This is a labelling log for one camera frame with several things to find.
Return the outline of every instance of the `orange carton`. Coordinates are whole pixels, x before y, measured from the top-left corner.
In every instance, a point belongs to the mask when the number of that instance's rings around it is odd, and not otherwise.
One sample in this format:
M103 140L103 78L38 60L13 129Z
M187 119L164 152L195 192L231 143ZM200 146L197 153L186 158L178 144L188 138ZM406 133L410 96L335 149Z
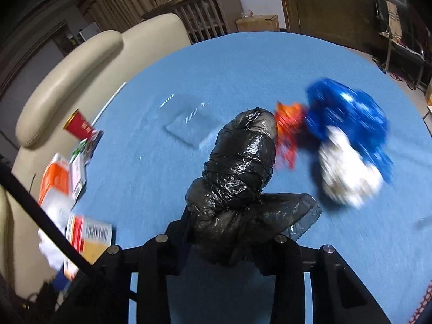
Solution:
M40 187L39 205L45 212L56 209L66 224L75 201L69 196L69 162L61 154L55 154L45 169Z

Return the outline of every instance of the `trash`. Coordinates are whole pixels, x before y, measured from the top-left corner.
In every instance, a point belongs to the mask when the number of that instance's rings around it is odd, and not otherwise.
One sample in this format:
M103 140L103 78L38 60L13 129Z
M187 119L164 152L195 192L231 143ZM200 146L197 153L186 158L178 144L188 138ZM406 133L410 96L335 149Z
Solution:
M371 162L363 162L340 128L329 126L328 132L319 149L323 190L333 201L359 208L378 193L383 178Z
M52 220L55 226L62 232L66 230L68 225L68 220L64 220L64 216L61 215L59 209L55 206L51 206L48 208L45 213ZM45 256L48 261L48 264L51 268L59 271L64 263L64 254L61 252L58 247L51 241L51 239L44 233L42 229L38 230L38 235L40 238L39 250Z
M376 166L384 181L389 182L393 163L381 147L387 119L373 98L327 78L314 83L307 93L310 109L305 122L310 132L324 141L328 126L340 128L363 160Z
M67 222L66 239L88 261L94 264L111 246L112 225L91 220L82 215L71 215ZM73 280L78 267L64 257L63 271L66 278Z
M75 205L71 195L69 162L56 153L45 169L39 189L39 206L44 211L58 210L62 224L68 222L69 214Z
M89 164L104 132L94 129L79 110L76 110L72 116L69 117L63 129L81 140L77 148L73 151L70 162L74 160L77 154L82 152L84 154L85 165Z
M295 135L302 128L305 111L301 104L297 102L291 106L285 106L278 102L274 116L277 122L278 133L276 152L289 163L290 169L294 169L297 154L297 139Z
M218 126L205 102L189 95L172 94L160 105L158 121L167 133L199 149Z
M318 203L308 194L261 194L273 174L277 126L255 108L220 131L202 177L186 193L194 243L212 263L232 266L252 243L286 230Z
M76 202L87 182L84 154L79 152L69 164L70 195Z
M314 205L297 223L291 225L283 234L297 241L308 229L317 222L323 212L318 204Z

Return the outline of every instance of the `cream leather sofa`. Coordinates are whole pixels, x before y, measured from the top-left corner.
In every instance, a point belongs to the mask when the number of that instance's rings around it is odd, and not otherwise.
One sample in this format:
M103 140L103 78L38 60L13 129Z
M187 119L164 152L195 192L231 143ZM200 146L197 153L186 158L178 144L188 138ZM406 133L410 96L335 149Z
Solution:
M91 122L114 92L141 70L190 45L176 15L144 21L123 34L104 31L66 56L38 85L16 126L21 148L12 173L38 200L41 176L56 152L77 140L63 130L77 109ZM0 187L0 271L18 295L40 289L55 272L39 252L38 227Z

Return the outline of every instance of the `wooden door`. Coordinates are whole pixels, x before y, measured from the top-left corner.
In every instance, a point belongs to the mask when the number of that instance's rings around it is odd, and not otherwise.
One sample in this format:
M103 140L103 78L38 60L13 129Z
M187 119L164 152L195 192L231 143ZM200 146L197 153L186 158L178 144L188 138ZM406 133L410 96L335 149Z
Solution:
M367 18L360 4L362 0L295 0L300 33L324 39L361 51L368 51Z

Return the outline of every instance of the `cable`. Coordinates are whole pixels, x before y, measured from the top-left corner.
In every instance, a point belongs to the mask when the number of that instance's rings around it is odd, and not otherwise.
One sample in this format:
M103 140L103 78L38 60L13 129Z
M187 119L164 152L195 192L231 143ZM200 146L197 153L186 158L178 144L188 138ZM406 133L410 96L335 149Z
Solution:
M21 205L32 220L46 233L63 254L68 257L83 273L94 279L113 286L96 268L70 244L61 231L55 226L44 210L39 206L30 193L22 186L15 175L6 165L0 162L0 185L3 185L12 197ZM137 293L129 290L128 297L137 301Z

